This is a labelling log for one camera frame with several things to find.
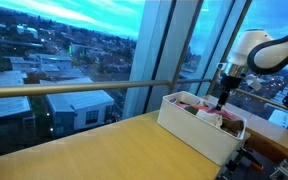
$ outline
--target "table surface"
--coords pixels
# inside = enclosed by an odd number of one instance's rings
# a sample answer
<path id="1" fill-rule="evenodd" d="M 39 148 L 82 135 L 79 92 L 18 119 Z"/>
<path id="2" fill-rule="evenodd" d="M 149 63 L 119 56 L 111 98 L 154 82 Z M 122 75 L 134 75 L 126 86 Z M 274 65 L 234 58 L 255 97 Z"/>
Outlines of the table surface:
<path id="1" fill-rule="evenodd" d="M 0 179 L 214 179 L 220 167 L 157 117 L 155 111 L 0 156 Z"/>

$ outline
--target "building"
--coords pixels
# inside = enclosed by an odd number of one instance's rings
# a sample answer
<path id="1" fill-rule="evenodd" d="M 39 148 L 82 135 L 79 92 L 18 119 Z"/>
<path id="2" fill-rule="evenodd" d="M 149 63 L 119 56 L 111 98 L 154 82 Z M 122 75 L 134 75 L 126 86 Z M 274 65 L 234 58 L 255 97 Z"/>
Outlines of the building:
<path id="1" fill-rule="evenodd" d="M 36 61 L 25 61 L 22 57 L 10 57 L 13 71 L 25 73 L 40 72 L 40 64 Z"/>
<path id="2" fill-rule="evenodd" d="M 22 86 L 25 74 L 0 72 L 0 87 Z M 7 145 L 31 142 L 36 138 L 35 115 L 27 96 L 0 98 L 0 153 L 8 153 Z"/>
<path id="3" fill-rule="evenodd" d="M 10 41 L 6 39 L 0 39 L 0 48 L 6 48 L 6 49 L 14 49 L 14 47 L 19 49 L 35 49 L 35 50 L 41 50 L 44 49 L 44 46 L 42 44 L 35 44 L 35 43 L 27 43 L 27 42 L 17 42 L 17 41 Z"/>
<path id="4" fill-rule="evenodd" d="M 280 104 L 283 104 L 283 99 L 287 96 L 287 93 L 288 93 L 288 85 L 283 90 L 279 91 L 272 100 Z M 271 106 L 275 108 L 272 115 L 269 118 L 269 121 L 281 127 L 288 128 L 288 111 L 281 109 L 277 106 L 271 105 L 269 103 L 266 103 L 266 106 Z"/>
<path id="5" fill-rule="evenodd" d="M 47 77 L 59 77 L 60 70 L 53 64 L 41 64 L 42 72 L 45 72 Z"/>
<path id="6" fill-rule="evenodd" d="M 36 29 L 27 27 L 26 24 L 17 25 L 17 33 L 18 34 L 29 33 L 32 34 L 35 39 L 38 39 L 38 32 L 36 31 Z"/>
<path id="7" fill-rule="evenodd" d="M 57 56 L 51 54 L 28 54 L 29 60 L 22 57 L 9 57 L 14 71 L 25 73 L 44 72 L 48 77 L 72 79 L 82 77 L 80 69 L 72 66 L 69 56 Z"/>
<path id="8" fill-rule="evenodd" d="M 40 64 L 53 64 L 59 70 L 72 69 L 72 59 L 69 56 L 58 56 L 52 54 L 29 54 L 29 58 Z"/>
<path id="9" fill-rule="evenodd" d="M 89 77 L 65 81 L 45 81 L 41 84 L 92 83 Z M 54 137 L 71 135 L 76 131 L 100 126 L 112 117 L 114 100 L 103 90 L 45 95 L 49 104 Z"/>

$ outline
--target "house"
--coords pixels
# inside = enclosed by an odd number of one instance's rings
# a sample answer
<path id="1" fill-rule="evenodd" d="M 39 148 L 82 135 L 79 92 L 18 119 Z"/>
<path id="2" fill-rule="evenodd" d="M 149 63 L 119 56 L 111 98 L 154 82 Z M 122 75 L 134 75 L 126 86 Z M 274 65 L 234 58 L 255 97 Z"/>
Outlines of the house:
<path id="1" fill-rule="evenodd" d="M 0 87 L 22 86 L 25 74 L 20 71 L 0 72 Z M 36 138 L 35 115 L 27 96 L 0 98 L 0 152 L 3 145 L 29 142 Z"/>
<path id="2" fill-rule="evenodd" d="M 41 70 L 45 72 L 47 77 L 59 77 L 60 70 L 53 64 L 41 64 Z"/>
<path id="3" fill-rule="evenodd" d="M 89 84 L 93 81 L 89 77 L 82 77 L 56 82 L 40 80 L 40 83 Z M 112 117 L 114 100 L 103 90 L 48 94 L 45 98 L 53 120 L 53 136 L 56 138 L 104 125 Z"/>
<path id="4" fill-rule="evenodd" d="M 72 69 L 72 59 L 69 56 L 58 56 L 52 54 L 32 54 L 29 55 L 32 60 L 39 62 L 40 64 L 53 64 L 59 70 Z"/>
<path id="5" fill-rule="evenodd" d="M 24 73 L 40 72 L 40 64 L 34 61 L 25 61 L 22 57 L 10 57 L 13 71 Z"/>
<path id="6" fill-rule="evenodd" d="M 29 60 L 22 57 L 9 57 L 13 70 L 21 72 L 44 72 L 48 77 L 72 79 L 84 76 L 80 69 L 72 66 L 69 56 L 51 54 L 28 54 Z"/>
<path id="7" fill-rule="evenodd" d="M 27 27 L 26 24 L 17 25 L 17 33 L 18 34 L 29 33 L 32 34 L 35 39 L 38 39 L 38 32 L 36 31 L 36 29 Z"/>

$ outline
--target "metal railing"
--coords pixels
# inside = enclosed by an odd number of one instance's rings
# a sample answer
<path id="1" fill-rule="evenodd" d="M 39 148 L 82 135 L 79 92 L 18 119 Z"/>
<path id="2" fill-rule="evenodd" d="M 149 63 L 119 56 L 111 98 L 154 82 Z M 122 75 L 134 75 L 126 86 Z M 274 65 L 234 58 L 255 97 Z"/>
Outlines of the metal railing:
<path id="1" fill-rule="evenodd" d="M 275 101 L 272 101 L 272 100 L 263 98 L 263 97 L 261 97 L 261 96 L 258 96 L 258 95 L 255 95 L 255 94 L 246 92 L 246 91 L 241 90 L 241 89 L 235 89 L 234 91 L 239 92 L 239 93 L 242 93 L 242 94 L 244 94 L 244 95 L 247 95 L 247 96 L 249 96 L 249 97 L 251 97 L 251 98 L 258 99 L 258 100 L 261 100 L 261 101 L 266 102 L 266 103 L 270 103 L 270 104 L 272 104 L 272 105 L 274 105 L 274 106 L 277 106 L 277 107 L 279 107 L 279 108 L 282 108 L 282 109 L 285 109 L 285 110 L 288 111 L 288 109 L 287 109 L 286 106 L 284 106 L 283 104 L 280 104 L 280 103 L 278 103 L 278 102 L 275 102 Z"/>
<path id="2" fill-rule="evenodd" d="M 211 82 L 211 79 L 189 79 L 178 80 L 178 84 Z M 114 82 L 94 82 L 89 84 L 58 84 L 58 85 L 24 85 L 24 86 L 3 86 L 0 87 L 0 98 L 15 96 L 34 96 L 45 94 L 56 94 L 66 92 L 106 90 L 106 89 L 122 89 L 144 86 L 171 86 L 171 82 L 167 80 L 154 81 L 114 81 Z"/>

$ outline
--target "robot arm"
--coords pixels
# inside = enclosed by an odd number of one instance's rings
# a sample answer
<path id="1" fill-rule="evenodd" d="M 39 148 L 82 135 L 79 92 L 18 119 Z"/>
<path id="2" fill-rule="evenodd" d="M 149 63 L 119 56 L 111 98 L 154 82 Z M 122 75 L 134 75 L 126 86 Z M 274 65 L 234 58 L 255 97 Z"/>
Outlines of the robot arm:
<path id="1" fill-rule="evenodd" d="M 223 91 L 216 109 L 221 110 L 225 105 L 231 89 L 238 88 L 243 79 L 252 79 L 252 76 L 246 76 L 249 69 L 266 75 L 282 70 L 287 64 L 288 35 L 273 40 L 264 30 L 245 31 L 232 48 L 231 58 L 221 64 L 223 75 L 220 83 Z"/>

